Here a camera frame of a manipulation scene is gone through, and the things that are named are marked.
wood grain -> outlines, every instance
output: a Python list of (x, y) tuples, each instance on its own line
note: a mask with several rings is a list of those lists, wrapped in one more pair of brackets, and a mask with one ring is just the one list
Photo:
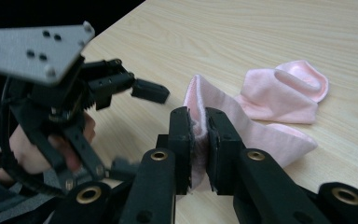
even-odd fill
[[(137, 77), (171, 91), (166, 105), (125, 92), (110, 108), (90, 111), (93, 146), (107, 164), (117, 155), (140, 160), (154, 147), (194, 75), (234, 96), (249, 69), (307, 60), (328, 77), (330, 91), (315, 124), (289, 125), (319, 147), (285, 171), (312, 191), (333, 181), (358, 188), (358, 1), (147, 0), (83, 54), (89, 62), (120, 58)], [(231, 197), (196, 190), (177, 202), (176, 223), (237, 222)]]

metal plate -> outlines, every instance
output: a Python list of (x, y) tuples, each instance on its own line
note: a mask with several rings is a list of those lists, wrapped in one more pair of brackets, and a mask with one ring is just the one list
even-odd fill
[(54, 86), (94, 34), (86, 21), (82, 25), (0, 29), (0, 75)]

